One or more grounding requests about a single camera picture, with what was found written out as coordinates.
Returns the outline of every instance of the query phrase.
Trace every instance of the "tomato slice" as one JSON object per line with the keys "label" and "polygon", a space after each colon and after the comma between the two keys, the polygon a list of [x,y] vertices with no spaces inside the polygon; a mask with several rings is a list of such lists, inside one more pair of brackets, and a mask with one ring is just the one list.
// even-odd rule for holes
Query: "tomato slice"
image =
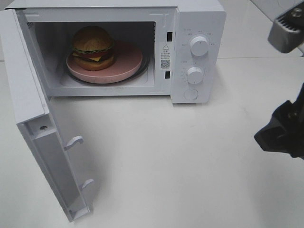
{"label": "tomato slice", "polygon": [[92,53],[92,54],[82,54],[82,53],[77,53],[77,55],[83,57],[83,58],[95,58],[95,57],[101,57],[109,54],[110,50],[104,51],[104,52],[97,52],[97,53]]}

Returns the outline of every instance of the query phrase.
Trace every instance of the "hamburger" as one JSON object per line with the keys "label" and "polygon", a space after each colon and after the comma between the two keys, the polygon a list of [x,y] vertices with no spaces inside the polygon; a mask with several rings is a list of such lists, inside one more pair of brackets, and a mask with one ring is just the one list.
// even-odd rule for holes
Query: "hamburger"
{"label": "hamburger", "polygon": [[101,70],[114,63],[114,40],[101,27],[87,26],[73,37],[72,56],[85,70]]}

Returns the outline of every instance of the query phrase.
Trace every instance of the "warning label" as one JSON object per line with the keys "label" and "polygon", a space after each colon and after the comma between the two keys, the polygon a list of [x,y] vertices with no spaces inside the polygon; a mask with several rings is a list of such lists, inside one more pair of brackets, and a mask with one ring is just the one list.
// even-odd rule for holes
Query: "warning label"
{"label": "warning label", "polygon": [[160,69],[171,69],[171,52],[173,52],[172,43],[160,43]]}

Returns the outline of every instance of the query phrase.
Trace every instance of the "sesame bun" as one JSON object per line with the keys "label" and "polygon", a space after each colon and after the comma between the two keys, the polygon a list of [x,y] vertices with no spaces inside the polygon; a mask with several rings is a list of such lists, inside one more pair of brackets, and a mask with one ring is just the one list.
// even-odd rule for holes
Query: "sesame bun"
{"label": "sesame bun", "polygon": [[73,47],[82,51],[104,50],[109,48],[113,40],[109,34],[98,26],[87,26],[80,29],[73,38]]}
{"label": "sesame bun", "polygon": [[73,57],[73,58],[74,58],[74,61],[81,68],[83,68],[85,70],[91,70],[91,71],[105,69],[114,63],[114,55],[111,55],[109,58],[107,58],[103,61],[100,61],[100,62],[89,62],[89,61],[85,61],[78,57]]}

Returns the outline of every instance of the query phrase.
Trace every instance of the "microwave button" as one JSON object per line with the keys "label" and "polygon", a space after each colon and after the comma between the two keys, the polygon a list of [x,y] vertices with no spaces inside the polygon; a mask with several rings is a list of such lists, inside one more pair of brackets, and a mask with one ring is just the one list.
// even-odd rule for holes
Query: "microwave button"
{"label": "microwave button", "polygon": [[187,70],[187,81],[190,84],[198,84],[200,83],[204,78],[204,72],[199,67],[191,67],[189,70]]}
{"label": "microwave button", "polygon": [[195,56],[203,56],[209,50],[209,41],[204,36],[198,36],[190,41],[191,53]]}
{"label": "microwave button", "polygon": [[187,100],[190,100],[190,101],[193,101],[195,100],[196,98],[198,98],[198,91],[196,89],[188,89],[186,90],[186,92],[184,93],[184,97],[187,99]]}

